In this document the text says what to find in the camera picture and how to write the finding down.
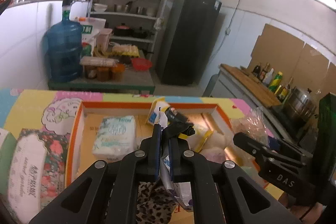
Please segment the person right hand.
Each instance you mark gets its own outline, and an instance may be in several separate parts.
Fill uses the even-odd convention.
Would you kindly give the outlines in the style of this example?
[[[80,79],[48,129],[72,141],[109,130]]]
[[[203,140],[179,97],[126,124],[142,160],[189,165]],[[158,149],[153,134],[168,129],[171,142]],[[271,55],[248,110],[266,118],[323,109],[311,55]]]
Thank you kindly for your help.
[[[323,205],[320,203],[316,203],[313,207],[290,206],[289,195],[285,192],[279,197],[278,202],[285,206],[293,215],[305,224],[316,223],[323,212]]]

